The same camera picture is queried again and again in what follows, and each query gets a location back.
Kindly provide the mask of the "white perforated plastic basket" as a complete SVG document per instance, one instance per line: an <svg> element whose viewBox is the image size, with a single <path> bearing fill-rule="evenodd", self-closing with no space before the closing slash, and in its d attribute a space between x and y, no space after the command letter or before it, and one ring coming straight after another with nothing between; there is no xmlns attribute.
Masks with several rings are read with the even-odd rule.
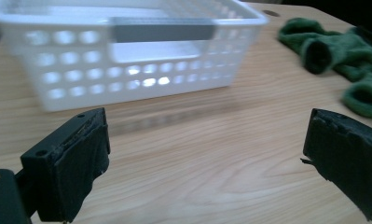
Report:
<svg viewBox="0 0 372 224"><path fill-rule="evenodd" d="M0 0L47 111L226 87L268 21L240 0Z"/></svg>

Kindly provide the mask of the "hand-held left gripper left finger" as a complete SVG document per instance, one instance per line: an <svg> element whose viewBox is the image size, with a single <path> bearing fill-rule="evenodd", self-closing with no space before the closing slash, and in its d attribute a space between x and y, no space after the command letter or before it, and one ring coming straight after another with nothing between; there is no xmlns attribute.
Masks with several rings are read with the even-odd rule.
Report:
<svg viewBox="0 0 372 224"><path fill-rule="evenodd" d="M21 197L26 213L42 221L71 222L109 165L103 108L78 114L21 155Z"/></svg>

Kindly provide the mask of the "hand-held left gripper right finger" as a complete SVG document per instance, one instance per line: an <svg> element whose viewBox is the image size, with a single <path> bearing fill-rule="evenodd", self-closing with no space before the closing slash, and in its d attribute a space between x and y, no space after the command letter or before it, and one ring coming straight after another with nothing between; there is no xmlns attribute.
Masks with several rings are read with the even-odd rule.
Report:
<svg viewBox="0 0 372 224"><path fill-rule="evenodd" d="M302 161L333 182L372 221L372 128L345 115L311 110Z"/></svg>

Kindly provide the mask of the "green knitted cloth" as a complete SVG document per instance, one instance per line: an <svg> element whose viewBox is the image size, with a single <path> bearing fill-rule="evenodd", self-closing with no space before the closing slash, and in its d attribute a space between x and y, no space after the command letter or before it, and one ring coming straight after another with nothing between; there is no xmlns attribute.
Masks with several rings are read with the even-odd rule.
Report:
<svg viewBox="0 0 372 224"><path fill-rule="evenodd" d="M345 33L326 31L319 22L294 18L278 32L278 40L298 54L314 75L335 71L351 82L342 103L372 119L372 32L352 27Z"/></svg>

